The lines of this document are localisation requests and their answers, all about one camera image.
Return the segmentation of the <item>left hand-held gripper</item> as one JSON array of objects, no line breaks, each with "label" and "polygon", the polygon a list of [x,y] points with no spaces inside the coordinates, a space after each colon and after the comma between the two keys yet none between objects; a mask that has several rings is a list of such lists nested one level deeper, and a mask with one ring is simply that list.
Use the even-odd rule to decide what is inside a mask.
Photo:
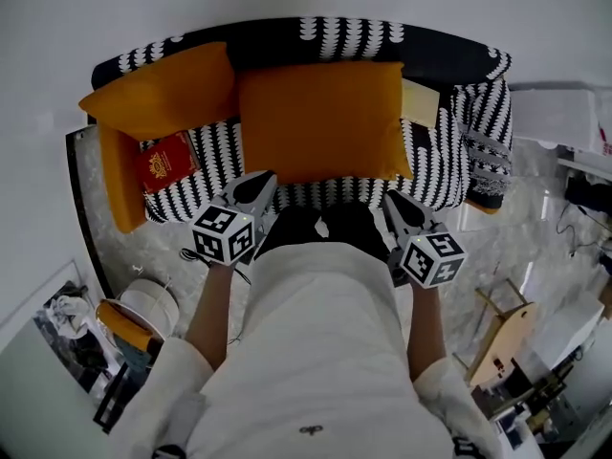
[{"label": "left hand-held gripper", "polygon": [[204,203],[190,221],[195,251],[221,265],[249,258],[264,238],[262,216],[276,187],[272,170],[230,182],[224,194]]}]

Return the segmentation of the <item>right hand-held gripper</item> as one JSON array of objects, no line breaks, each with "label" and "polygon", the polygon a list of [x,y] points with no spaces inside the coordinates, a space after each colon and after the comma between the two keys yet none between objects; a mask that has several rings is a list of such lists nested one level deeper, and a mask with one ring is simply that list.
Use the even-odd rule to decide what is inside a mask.
[{"label": "right hand-held gripper", "polygon": [[433,211],[412,196],[388,190],[382,199],[385,223],[396,237],[405,237],[388,260],[396,288],[414,282],[423,289],[437,288],[453,281],[467,252],[445,229],[437,232]]}]

